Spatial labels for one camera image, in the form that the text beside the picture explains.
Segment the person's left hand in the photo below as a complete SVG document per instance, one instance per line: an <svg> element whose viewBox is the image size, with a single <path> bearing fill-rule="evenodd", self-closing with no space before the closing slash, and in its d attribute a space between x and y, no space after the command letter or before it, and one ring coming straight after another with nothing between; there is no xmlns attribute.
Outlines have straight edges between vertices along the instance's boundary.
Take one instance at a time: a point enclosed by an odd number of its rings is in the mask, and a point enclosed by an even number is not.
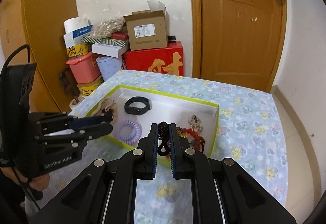
<svg viewBox="0 0 326 224"><path fill-rule="evenodd" d="M14 171L12 170L12 168L9 168L9 167L1 168L1 172L7 178L11 179L16 184L20 185L20 183L19 183ZM45 190L49 186L49 182L50 182L50 175L49 174L44 174L42 176L32 178L31 180L29 180L28 178L23 176L20 172L17 172L17 176L19 177L21 182L23 182L23 183L29 182L29 186L32 189L35 189L37 191Z"/></svg>

